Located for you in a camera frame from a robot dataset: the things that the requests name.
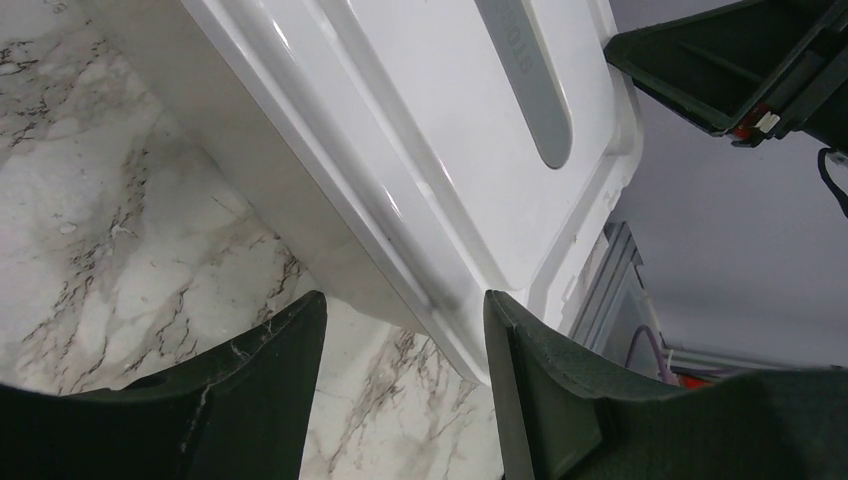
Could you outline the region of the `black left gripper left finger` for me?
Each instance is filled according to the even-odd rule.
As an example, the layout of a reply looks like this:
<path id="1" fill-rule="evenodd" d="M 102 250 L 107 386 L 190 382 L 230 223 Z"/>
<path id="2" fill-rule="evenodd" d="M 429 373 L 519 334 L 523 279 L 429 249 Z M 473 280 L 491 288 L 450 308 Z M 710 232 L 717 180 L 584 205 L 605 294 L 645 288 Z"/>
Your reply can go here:
<path id="1" fill-rule="evenodd" d="M 273 318 L 119 389 L 1 389 L 5 479 L 295 479 L 327 326 L 310 291 Z"/>

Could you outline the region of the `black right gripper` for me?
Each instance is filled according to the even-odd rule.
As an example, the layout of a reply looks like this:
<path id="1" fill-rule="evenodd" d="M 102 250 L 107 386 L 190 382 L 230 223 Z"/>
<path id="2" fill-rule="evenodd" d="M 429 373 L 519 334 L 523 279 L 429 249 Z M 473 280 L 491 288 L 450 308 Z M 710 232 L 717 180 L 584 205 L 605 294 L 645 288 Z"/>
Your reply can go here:
<path id="1" fill-rule="evenodd" d="M 822 182 L 847 212 L 828 162 L 847 165 L 847 3 L 738 1 L 620 33 L 609 64 L 652 98 L 735 147 L 803 132 L 825 147 Z"/>

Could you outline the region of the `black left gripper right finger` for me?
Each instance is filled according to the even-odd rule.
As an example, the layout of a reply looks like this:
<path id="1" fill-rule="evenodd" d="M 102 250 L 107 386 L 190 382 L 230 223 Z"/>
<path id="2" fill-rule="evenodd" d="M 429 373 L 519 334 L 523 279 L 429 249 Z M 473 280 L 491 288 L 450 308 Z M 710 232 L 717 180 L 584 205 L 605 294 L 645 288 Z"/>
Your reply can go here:
<path id="1" fill-rule="evenodd" d="M 495 290 L 484 328 L 509 479 L 847 475 L 843 370 L 758 370 L 686 390 L 605 359 Z"/>

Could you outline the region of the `white plastic container lid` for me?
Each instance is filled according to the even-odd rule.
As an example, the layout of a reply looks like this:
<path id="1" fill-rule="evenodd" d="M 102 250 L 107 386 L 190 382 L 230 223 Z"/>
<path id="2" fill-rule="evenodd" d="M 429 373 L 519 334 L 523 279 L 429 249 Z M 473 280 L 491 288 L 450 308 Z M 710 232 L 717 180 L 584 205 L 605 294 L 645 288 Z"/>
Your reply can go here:
<path id="1" fill-rule="evenodd" d="M 487 383 L 484 294 L 573 324 L 596 241 L 643 150 L 605 61 L 606 1 L 188 1 L 185 9 L 315 181 L 378 278 L 334 292 L 428 334 Z"/>

